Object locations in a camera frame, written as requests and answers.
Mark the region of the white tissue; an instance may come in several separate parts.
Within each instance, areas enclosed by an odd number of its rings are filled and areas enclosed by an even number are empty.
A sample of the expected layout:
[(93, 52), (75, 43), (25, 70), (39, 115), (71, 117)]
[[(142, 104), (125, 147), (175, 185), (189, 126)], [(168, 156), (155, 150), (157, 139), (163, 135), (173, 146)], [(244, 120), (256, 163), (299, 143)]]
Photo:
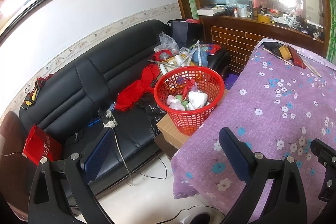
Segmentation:
[(189, 92), (188, 94), (188, 109), (197, 110), (201, 109), (208, 103), (208, 94), (204, 92)]

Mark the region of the red gift bag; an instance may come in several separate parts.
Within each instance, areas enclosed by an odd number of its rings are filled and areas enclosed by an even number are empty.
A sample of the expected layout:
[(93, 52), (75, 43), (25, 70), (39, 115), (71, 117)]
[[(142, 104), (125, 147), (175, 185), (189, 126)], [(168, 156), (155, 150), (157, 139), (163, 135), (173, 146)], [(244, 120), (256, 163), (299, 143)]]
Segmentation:
[(62, 145), (37, 125), (33, 125), (23, 148), (23, 156), (35, 165), (39, 165), (43, 157), (57, 161), (62, 158)]

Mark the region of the purple floral tablecloth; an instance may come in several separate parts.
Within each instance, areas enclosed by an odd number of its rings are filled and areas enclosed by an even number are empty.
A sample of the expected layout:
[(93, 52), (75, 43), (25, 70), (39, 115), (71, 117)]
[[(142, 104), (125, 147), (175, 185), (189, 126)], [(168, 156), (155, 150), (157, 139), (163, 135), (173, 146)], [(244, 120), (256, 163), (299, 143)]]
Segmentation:
[(228, 127), (254, 152), (270, 159), (291, 156), (297, 163), (312, 223), (325, 203), (318, 199), (325, 169), (310, 149), (317, 138), (335, 147), (335, 65), (305, 48), (298, 53), (320, 74), (293, 67), (264, 50), (262, 39), (242, 73), (211, 115), (193, 133), (195, 142), (172, 158), (176, 199), (200, 194), (223, 213), (244, 188), (219, 144)]

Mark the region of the chopsticks on table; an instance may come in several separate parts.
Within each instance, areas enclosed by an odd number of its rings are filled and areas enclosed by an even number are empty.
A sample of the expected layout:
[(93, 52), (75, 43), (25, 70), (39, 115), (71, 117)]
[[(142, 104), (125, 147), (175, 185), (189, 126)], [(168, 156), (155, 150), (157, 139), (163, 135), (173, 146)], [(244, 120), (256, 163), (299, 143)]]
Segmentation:
[(303, 59), (302, 61), (315, 75), (317, 75), (320, 78), (322, 77), (321, 74), (311, 64), (309, 64), (305, 59)]

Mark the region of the red packet on table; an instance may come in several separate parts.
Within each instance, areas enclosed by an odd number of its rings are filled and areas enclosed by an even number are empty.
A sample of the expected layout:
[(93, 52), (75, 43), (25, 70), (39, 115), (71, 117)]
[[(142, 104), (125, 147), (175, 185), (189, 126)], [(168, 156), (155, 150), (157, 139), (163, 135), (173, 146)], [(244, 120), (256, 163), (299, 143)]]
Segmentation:
[(290, 45), (288, 45), (288, 50), (291, 54), (291, 60), (294, 66), (301, 67), (302, 69), (306, 69), (306, 65), (304, 64), (302, 58), (297, 53), (297, 51)]

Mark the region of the yellow tape roll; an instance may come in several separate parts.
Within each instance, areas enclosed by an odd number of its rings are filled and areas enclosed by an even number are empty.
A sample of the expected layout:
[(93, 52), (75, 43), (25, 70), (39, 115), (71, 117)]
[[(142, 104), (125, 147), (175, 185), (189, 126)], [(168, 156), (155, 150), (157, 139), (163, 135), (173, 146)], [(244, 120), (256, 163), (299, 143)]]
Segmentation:
[(291, 59), (291, 53), (290, 53), (290, 50), (287, 46), (282, 45), (278, 50), (280, 52), (280, 55), (281, 55), (282, 59), (284, 59), (286, 61)]

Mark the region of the cardboard box under basket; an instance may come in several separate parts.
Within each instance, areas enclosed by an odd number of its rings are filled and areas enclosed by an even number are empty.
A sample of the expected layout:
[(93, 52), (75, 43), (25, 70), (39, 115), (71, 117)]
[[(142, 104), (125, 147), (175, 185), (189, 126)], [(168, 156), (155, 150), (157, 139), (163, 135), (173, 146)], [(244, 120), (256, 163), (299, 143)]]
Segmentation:
[(174, 124), (173, 120), (166, 114), (158, 123), (157, 128), (159, 132), (163, 135), (164, 141), (172, 145), (176, 149), (181, 149), (186, 147), (185, 143), (193, 147), (199, 147), (201, 142), (195, 142), (195, 139), (191, 135), (185, 135), (179, 131), (177, 126)]

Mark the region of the black leather sofa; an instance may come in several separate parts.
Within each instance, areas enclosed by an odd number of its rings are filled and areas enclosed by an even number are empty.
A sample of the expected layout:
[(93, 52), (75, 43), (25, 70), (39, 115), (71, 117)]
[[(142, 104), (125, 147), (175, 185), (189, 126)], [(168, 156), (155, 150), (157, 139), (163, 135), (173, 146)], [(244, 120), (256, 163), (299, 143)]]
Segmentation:
[[(62, 145), (63, 158), (82, 151), (103, 128), (98, 111), (106, 110), (121, 91), (140, 79), (160, 34), (170, 35), (170, 26), (147, 20), (105, 39), (58, 70), (42, 87), (36, 104), (19, 110), (25, 130), (38, 126)], [(117, 184), (159, 153), (154, 141), (156, 123), (145, 111), (152, 100), (145, 94), (130, 110), (113, 111), (116, 135), (89, 185), (94, 194)]]

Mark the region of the red cloth on sofa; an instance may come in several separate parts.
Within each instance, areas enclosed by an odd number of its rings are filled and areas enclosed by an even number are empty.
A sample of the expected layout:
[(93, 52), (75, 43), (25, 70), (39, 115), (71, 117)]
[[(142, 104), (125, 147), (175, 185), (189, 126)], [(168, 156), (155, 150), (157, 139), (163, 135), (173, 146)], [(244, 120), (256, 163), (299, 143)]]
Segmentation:
[(145, 93), (154, 93), (152, 82), (157, 79), (160, 71), (157, 65), (150, 64), (142, 71), (141, 78), (122, 90), (116, 100), (115, 109), (127, 111), (131, 109)]

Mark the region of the wooden brick-pattern counter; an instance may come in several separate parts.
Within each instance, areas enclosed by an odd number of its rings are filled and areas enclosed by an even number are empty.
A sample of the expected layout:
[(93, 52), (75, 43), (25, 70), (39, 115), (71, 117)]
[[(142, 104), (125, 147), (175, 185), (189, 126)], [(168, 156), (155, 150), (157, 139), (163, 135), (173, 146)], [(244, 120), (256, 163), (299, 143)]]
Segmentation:
[(328, 42), (311, 38), (288, 27), (266, 24), (253, 19), (234, 16), (200, 16), (205, 39), (225, 48), (230, 54), (230, 67), (239, 75), (252, 51), (263, 38), (271, 38), (304, 47), (322, 57), (326, 56)]

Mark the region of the red plastic basket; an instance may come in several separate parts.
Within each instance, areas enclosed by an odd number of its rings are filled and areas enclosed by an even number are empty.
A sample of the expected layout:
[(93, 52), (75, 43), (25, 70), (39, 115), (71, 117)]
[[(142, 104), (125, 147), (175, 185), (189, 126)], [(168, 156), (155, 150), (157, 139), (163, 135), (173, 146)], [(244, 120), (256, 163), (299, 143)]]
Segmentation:
[(163, 75), (155, 85), (157, 105), (176, 128), (192, 135), (209, 117), (224, 95), (224, 81), (207, 67), (180, 67)]

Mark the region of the black shopping bag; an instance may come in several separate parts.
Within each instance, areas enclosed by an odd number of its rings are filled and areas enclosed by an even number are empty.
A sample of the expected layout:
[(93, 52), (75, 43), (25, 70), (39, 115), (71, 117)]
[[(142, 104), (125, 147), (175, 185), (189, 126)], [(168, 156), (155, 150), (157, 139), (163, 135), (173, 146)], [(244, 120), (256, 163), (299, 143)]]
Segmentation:
[(179, 48), (189, 48), (198, 40), (203, 40), (203, 24), (197, 19), (169, 20), (171, 37), (177, 42)]

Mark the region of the clear plastic bag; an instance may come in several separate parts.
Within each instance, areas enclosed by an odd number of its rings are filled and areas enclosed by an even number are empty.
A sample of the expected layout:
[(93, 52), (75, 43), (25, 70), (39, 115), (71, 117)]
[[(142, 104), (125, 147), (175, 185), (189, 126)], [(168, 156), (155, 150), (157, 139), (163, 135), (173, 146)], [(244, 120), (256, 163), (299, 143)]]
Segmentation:
[(179, 46), (177, 45), (177, 42), (164, 32), (161, 32), (159, 34), (159, 41), (160, 45), (156, 46), (154, 48), (155, 52), (163, 51), (163, 50), (168, 50), (172, 54), (177, 54), (179, 52)]

